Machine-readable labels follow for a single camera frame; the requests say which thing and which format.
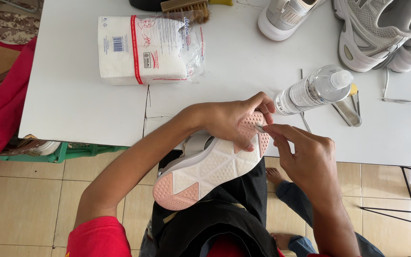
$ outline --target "camouflage fabric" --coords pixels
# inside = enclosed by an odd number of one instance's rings
[[[28,9],[35,6],[14,2]],[[0,11],[0,40],[15,44],[26,44],[37,36],[40,20],[23,14]]]

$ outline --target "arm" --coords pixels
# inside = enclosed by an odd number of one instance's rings
[[[275,112],[272,100],[260,92],[246,101],[200,103],[189,106],[115,159],[83,192],[74,228],[102,216],[116,216],[117,205],[175,146],[192,133],[205,129],[212,136],[253,151],[250,141],[237,132],[257,109],[269,124]]]
[[[319,252],[332,257],[360,256],[342,204],[334,141],[289,125],[273,124],[264,129],[279,149],[280,166],[312,203],[313,233]],[[294,154],[288,141],[294,143]]]

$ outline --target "wooden brush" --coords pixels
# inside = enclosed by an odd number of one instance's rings
[[[193,12],[194,21],[204,23],[210,19],[210,11],[207,9],[207,4],[207,0],[169,0],[161,2],[161,10],[163,13],[196,10]]]

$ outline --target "hand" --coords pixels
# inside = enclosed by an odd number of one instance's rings
[[[253,144],[237,131],[237,126],[254,111],[264,114],[268,124],[274,123],[271,114],[275,113],[275,105],[269,96],[259,92],[245,101],[198,103],[185,111],[190,112],[190,117],[197,117],[195,122],[199,129],[251,152],[254,150]]]
[[[279,149],[280,166],[319,208],[341,202],[334,141],[289,125],[264,126]],[[294,143],[291,153],[288,141]]]

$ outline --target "bare foot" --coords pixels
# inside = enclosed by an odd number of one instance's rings
[[[271,233],[271,236],[275,238],[275,242],[277,243],[277,248],[280,250],[289,250],[288,249],[288,244],[289,240],[293,235],[283,235],[283,234],[276,234],[276,233]]]
[[[266,168],[266,178],[276,186],[286,180],[276,168]]]

